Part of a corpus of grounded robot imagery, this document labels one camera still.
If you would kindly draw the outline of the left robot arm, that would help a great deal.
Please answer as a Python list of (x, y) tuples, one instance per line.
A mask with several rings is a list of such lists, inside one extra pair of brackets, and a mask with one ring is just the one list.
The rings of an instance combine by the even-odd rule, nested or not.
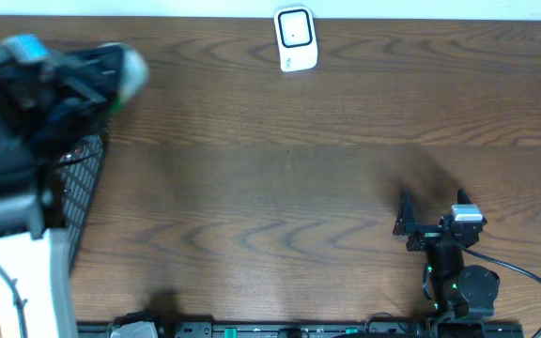
[(0, 328), (75, 337), (70, 264), (112, 115), (148, 78), (132, 47), (61, 53), (30, 35), (0, 41)]

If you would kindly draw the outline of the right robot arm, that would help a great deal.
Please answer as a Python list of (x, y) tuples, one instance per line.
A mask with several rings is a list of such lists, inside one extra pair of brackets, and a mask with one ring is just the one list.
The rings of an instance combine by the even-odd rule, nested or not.
[(467, 266), (463, 258), (463, 251), (479, 241), (486, 224), (486, 217), (462, 189), (449, 212), (433, 224), (419, 223), (410, 194), (401, 194), (393, 234), (408, 239), (409, 252), (425, 253), (425, 297), (448, 320), (494, 316), (500, 277), (485, 267)]

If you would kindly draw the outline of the green lid jar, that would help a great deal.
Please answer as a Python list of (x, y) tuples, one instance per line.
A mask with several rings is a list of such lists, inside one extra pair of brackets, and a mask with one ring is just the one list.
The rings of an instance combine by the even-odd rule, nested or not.
[(123, 61), (118, 85), (118, 96), (110, 115), (116, 115), (144, 87), (149, 79), (149, 69), (143, 56), (125, 43), (109, 43), (105, 47), (116, 46), (122, 50)]

